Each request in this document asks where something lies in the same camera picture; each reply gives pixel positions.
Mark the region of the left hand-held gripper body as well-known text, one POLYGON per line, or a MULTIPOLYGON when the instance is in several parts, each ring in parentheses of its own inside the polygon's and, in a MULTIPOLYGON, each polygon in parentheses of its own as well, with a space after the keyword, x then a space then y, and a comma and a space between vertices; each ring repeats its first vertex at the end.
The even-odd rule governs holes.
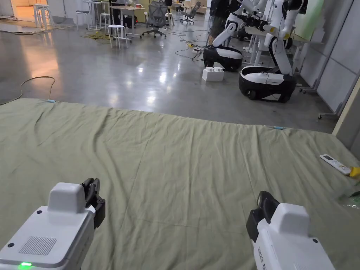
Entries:
POLYGON ((59 182, 0 251, 2 270, 80 270, 105 219, 98 195, 85 208, 81 184, 59 182))

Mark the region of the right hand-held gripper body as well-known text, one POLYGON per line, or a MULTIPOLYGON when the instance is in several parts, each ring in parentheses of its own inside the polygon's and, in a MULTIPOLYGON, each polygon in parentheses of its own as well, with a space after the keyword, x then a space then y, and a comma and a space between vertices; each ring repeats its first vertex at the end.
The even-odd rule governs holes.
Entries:
POLYGON ((246 224, 258 270, 333 270, 326 251, 309 233, 303 206, 264 204, 250 212, 246 224))

